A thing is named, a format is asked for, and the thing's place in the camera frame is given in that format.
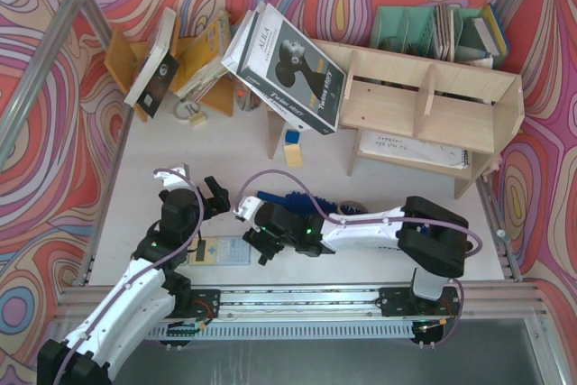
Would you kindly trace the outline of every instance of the white table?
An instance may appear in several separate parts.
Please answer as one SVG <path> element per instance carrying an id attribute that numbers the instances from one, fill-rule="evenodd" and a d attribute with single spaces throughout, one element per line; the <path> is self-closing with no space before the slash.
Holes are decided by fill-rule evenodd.
<path id="1" fill-rule="evenodd" d="M 402 206 L 407 196 L 422 196 L 469 220 L 484 241 L 483 250 L 465 263 L 462 280 L 502 280 L 503 273 L 477 188 L 453 199 L 453 179 L 367 159 L 359 159 L 353 175 L 346 176 L 355 131 L 339 130 L 322 136 L 301 134 L 304 166 L 288 169 L 282 149 L 267 158 L 264 106 L 250 113 L 235 108 L 232 118 L 206 111 L 208 121 L 198 127 L 183 124 L 171 114 L 176 99 L 168 96 L 155 118 L 144 124 L 134 119 L 124 149 L 114 190 L 97 248 L 89 283 L 114 285 L 146 229 L 160 218 L 162 190 L 152 171 L 185 162 L 192 180 L 209 196 L 206 176 L 215 176 L 229 190 L 231 202 L 238 188 L 257 171 L 282 169 L 298 176 L 319 197 L 330 201 L 350 199 L 370 211 Z M 268 175 L 258 179 L 246 194 L 257 189 L 284 195 L 298 189 L 290 179 Z M 242 234 L 248 230 L 232 215 L 219 215 L 202 226 L 203 236 Z M 415 263 L 402 252 L 359 250 L 311 259 L 286 248 L 266 266 L 252 251 L 250 266 L 181 266 L 179 272 L 193 284 L 330 284 L 410 281 Z"/>

